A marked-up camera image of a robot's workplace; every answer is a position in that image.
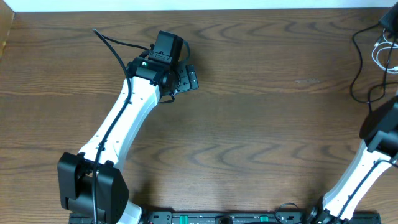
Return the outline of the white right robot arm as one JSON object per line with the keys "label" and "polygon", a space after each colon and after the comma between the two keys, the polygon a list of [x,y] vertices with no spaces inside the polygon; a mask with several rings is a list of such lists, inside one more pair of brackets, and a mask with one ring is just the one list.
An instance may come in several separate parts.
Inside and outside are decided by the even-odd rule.
{"label": "white right robot arm", "polygon": [[[363,57],[355,37],[368,30],[381,26],[382,34],[374,44],[374,50],[387,44],[389,53],[386,64],[380,64],[378,56],[372,58],[383,70],[382,83],[368,90],[367,100],[359,100],[354,95],[353,87],[363,67]],[[359,137],[361,143],[351,164],[345,170],[333,188],[319,199],[308,215],[303,215],[298,223],[381,223],[379,214],[373,212],[355,213],[355,209],[367,191],[377,179],[389,168],[397,168],[397,93],[390,100],[375,110],[371,103],[381,100],[386,94],[387,85],[397,85],[397,82],[387,82],[388,74],[397,74],[397,66],[389,68],[392,51],[397,49],[397,2],[383,15],[377,24],[359,30],[352,35],[351,40],[359,55],[359,68],[349,86],[349,93],[358,103],[367,104],[369,114],[364,120]],[[382,95],[371,100],[373,89],[381,87]]]}

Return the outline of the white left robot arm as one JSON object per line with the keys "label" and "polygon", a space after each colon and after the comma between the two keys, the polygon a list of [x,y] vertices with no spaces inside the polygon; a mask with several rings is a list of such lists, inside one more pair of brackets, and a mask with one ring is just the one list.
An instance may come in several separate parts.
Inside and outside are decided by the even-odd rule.
{"label": "white left robot arm", "polygon": [[142,208],[129,199],[122,172],[147,115],[164,96],[198,89],[193,65],[180,59],[187,41],[160,31],[140,56],[121,64],[125,80],[114,106],[77,154],[64,152],[57,164],[60,203],[70,223],[141,222]]}

